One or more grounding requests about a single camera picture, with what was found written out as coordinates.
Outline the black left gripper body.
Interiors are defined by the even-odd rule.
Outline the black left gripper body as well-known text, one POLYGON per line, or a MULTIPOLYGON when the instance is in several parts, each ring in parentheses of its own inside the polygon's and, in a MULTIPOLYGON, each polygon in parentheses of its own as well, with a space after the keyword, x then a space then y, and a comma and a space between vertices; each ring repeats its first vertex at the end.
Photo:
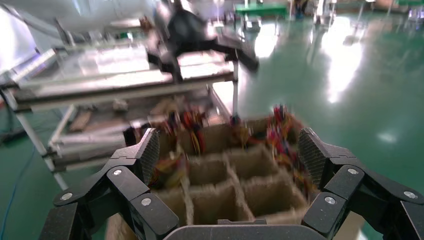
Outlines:
POLYGON ((216 31, 198 15, 179 9, 168 22, 168 45, 175 54, 210 50, 216 41, 216 31))

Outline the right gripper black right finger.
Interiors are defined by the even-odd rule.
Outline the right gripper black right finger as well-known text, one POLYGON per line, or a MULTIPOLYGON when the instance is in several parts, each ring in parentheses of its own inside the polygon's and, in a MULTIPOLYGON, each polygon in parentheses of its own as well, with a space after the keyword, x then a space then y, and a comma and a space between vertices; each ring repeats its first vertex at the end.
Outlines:
POLYGON ((319 191, 302 224, 322 238, 333 239, 353 212, 385 240, 423 239, 424 197, 418 191, 368 169, 311 128, 300 131, 299 157, 319 191))

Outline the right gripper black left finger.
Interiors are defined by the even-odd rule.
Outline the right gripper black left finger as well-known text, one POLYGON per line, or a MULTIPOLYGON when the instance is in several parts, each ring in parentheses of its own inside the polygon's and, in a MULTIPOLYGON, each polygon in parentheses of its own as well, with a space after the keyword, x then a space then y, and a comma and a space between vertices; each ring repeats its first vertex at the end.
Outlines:
POLYGON ((139 143, 116 150, 101 170, 59 193, 39 238, 89 240, 119 214, 139 240, 164 239, 179 218, 149 188, 159 156, 159 132, 149 128, 139 143))

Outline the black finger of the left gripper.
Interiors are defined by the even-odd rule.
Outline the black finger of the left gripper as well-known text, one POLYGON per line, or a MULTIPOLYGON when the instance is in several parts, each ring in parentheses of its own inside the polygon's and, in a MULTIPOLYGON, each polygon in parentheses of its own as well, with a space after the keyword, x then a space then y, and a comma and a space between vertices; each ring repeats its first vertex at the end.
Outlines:
POLYGON ((259 69, 259 58, 254 47, 237 37, 218 35, 214 39, 206 41, 205 47, 207 50, 226 54, 229 61, 239 62, 250 72, 257 72, 259 69))
POLYGON ((174 82, 183 81, 180 65, 172 51, 168 49, 148 50, 148 62, 156 65, 161 72, 171 74, 174 82))

